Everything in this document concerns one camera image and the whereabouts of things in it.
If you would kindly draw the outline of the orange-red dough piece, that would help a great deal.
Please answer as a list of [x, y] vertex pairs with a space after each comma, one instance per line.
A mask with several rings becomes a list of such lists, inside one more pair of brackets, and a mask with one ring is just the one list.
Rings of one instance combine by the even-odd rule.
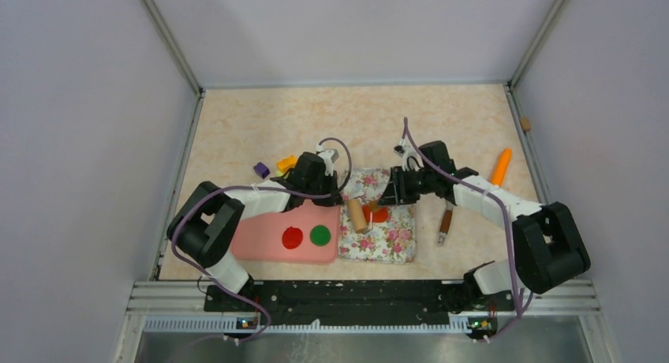
[[378, 204], [365, 204], [362, 206], [362, 211], [368, 223], [385, 223], [389, 218], [388, 209]]

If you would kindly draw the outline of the wooden rolling pin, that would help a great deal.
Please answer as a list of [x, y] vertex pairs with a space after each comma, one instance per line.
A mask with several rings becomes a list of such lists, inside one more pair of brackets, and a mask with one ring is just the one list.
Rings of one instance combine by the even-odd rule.
[[[368, 202], [366, 204], [378, 204], [379, 202], [377, 200], [373, 200], [371, 202]], [[359, 234], [364, 234], [367, 233], [370, 224], [365, 221], [364, 216], [363, 216], [363, 211], [362, 211], [362, 206], [364, 204], [361, 203], [361, 201], [358, 198], [353, 198], [349, 199], [346, 201], [346, 206], [348, 208], [348, 213], [349, 213], [349, 219], [353, 225], [353, 230], [356, 233]]]

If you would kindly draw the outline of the floral patterned tray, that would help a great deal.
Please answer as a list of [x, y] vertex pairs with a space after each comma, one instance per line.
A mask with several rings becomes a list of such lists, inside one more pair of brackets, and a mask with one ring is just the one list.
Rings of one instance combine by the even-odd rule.
[[[344, 200], [358, 198], [366, 204], [381, 197], [390, 177], [388, 169], [354, 168], [343, 189]], [[408, 264], [414, 261], [417, 249], [415, 207], [389, 206], [385, 223], [371, 223], [367, 233], [353, 230], [348, 208], [340, 210], [338, 257], [342, 260]]]

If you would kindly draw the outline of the pink plastic tray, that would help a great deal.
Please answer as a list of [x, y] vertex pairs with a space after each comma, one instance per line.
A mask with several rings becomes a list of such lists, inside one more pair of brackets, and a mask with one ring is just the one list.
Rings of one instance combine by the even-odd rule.
[[338, 256], [340, 206], [320, 207], [306, 200], [283, 213], [240, 221], [230, 248], [239, 260], [330, 264]]

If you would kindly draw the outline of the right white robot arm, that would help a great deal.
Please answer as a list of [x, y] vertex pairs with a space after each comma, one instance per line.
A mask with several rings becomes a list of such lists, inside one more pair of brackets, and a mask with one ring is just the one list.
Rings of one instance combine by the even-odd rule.
[[495, 294], [525, 289], [543, 294], [591, 268], [591, 260], [570, 209], [560, 202], [524, 200], [493, 185], [469, 167], [457, 168], [444, 142], [394, 147], [402, 165], [392, 167], [379, 199], [382, 206], [415, 204], [433, 194], [469, 209], [505, 231], [512, 255], [468, 271], [464, 302], [484, 309]]

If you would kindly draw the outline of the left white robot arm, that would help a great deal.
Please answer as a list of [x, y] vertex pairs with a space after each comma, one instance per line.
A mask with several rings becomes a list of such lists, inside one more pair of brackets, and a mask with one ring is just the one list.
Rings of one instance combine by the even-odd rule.
[[222, 189], [201, 182], [169, 224], [166, 236], [175, 255], [224, 288], [222, 298], [234, 310], [250, 306], [250, 274], [237, 262], [230, 244], [240, 221], [270, 213], [286, 213], [305, 201], [331, 208], [342, 204], [335, 149], [304, 152], [281, 177], [258, 185]]

